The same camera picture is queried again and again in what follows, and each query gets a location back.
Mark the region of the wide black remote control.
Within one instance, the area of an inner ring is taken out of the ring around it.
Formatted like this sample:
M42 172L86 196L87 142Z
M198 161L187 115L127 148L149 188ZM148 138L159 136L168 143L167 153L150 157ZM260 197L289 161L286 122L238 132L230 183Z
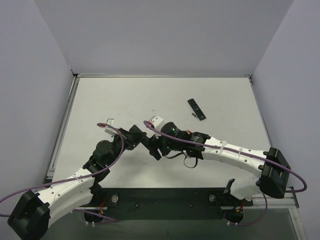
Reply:
M133 125L129 129L129 139L136 146L142 144L149 151L152 149L151 138L147 136L146 132L141 131L137 125Z

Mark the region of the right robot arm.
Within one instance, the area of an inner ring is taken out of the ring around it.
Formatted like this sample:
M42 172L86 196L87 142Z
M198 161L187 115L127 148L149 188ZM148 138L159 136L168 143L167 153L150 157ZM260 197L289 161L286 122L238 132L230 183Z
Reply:
M228 195L248 201L257 194L284 198L291 168L280 150L243 148L205 133L180 130L173 122L156 123L152 120L144 124L154 132L149 141L151 146L164 157L176 152L185 158L216 161L248 172L248 177L228 181L225 187Z

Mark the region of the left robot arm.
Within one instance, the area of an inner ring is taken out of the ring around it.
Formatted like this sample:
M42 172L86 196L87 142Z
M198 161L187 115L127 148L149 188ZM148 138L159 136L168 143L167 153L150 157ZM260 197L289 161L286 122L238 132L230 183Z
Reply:
M145 132L119 128L112 141L97 143L89 160L67 179L38 192L26 191L10 214L7 224L22 240L39 240L48 228L66 214L86 204L96 206L103 194L101 182L125 150L133 150Z

